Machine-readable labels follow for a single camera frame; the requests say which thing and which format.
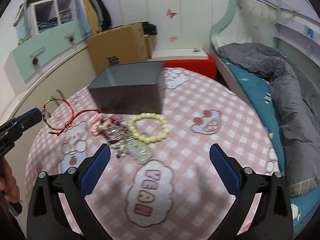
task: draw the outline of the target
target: mint green drawer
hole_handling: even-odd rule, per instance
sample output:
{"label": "mint green drawer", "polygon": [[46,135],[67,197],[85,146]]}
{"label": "mint green drawer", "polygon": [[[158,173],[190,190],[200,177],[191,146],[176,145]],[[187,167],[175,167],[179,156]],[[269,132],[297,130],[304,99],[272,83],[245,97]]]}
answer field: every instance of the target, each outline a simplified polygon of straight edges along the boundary
{"label": "mint green drawer", "polygon": [[23,80],[27,80],[58,52],[57,46],[52,42],[51,30],[47,30],[19,45],[12,54]]}
{"label": "mint green drawer", "polygon": [[58,53],[70,48],[83,40],[79,20],[73,20],[51,29],[53,41]]}

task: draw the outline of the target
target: letter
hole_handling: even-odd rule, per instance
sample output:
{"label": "letter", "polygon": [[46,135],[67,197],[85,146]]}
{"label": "letter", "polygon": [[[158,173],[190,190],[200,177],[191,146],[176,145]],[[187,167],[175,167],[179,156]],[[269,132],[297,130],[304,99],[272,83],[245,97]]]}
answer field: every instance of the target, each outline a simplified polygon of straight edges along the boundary
{"label": "letter", "polygon": [[158,188],[158,183],[153,180],[145,179],[142,181],[141,187],[156,190]]}
{"label": "letter", "polygon": [[137,215],[141,215],[141,216],[145,216],[145,217],[151,217],[152,215],[152,208],[145,206],[145,205],[141,205],[141,204],[136,204],[134,207],[134,213]]}
{"label": "letter", "polygon": [[161,171],[160,170],[146,170],[145,175],[151,179],[154,179],[154,180],[161,179]]}
{"label": "letter", "polygon": [[141,203],[152,203],[156,199],[155,195],[145,191],[145,190],[140,190],[139,191],[139,196],[138,196],[138,201]]}

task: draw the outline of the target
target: teal bedsheet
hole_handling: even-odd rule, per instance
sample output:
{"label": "teal bedsheet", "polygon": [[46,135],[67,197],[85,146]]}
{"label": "teal bedsheet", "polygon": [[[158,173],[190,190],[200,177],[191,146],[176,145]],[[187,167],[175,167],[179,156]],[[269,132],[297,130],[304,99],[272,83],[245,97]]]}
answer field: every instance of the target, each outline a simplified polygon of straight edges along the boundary
{"label": "teal bedsheet", "polygon": [[[242,90],[246,94],[250,103],[258,114],[262,124],[268,131],[272,145],[278,157],[279,169],[282,174],[286,174],[285,157],[283,150],[283,138],[279,126],[279,116],[273,106],[270,98],[270,87],[268,82],[262,78],[252,74],[230,61],[221,58],[226,63]],[[320,186],[310,190],[309,192],[290,198],[292,209],[297,210],[296,216],[293,219],[293,225],[297,226],[308,217],[308,213],[319,203],[320,200]]]}

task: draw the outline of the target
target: pearl bracelet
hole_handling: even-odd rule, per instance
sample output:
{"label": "pearl bracelet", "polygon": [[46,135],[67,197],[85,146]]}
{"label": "pearl bracelet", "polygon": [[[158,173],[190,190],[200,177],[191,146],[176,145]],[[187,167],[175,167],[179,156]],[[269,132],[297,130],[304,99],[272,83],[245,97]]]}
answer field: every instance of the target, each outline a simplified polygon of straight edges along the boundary
{"label": "pearl bracelet", "polygon": [[[138,120],[145,119],[145,118],[158,120],[161,123],[162,129],[163,129],[162,133],[156,136],[151,136],[151,137],[140,135],[134,123]],[[167,135],[169,133],[168,125],[164,117],[161,116],[160,114],[155,114],[155,113],[153,114],[142,113],[142,114],[135,115],[129,119],[128,126],[134,138],[146,144],[149,144],[151,142],[161,141],[162,139],[167,138]]]}

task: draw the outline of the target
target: human hand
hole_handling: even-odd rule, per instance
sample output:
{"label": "human hand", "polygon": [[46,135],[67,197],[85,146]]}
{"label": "human hand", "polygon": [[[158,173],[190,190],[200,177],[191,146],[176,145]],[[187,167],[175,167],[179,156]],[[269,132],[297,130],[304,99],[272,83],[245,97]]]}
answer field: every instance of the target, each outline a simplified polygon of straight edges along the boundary
{"label": "human hand", "polygon": [[5,158],[2,158],[3,177],[0,177],[0,191],[4,192],[4,197],[8,202],[17,203],[20,200],[20,190],[17,181],[12,175],[12,170]]}

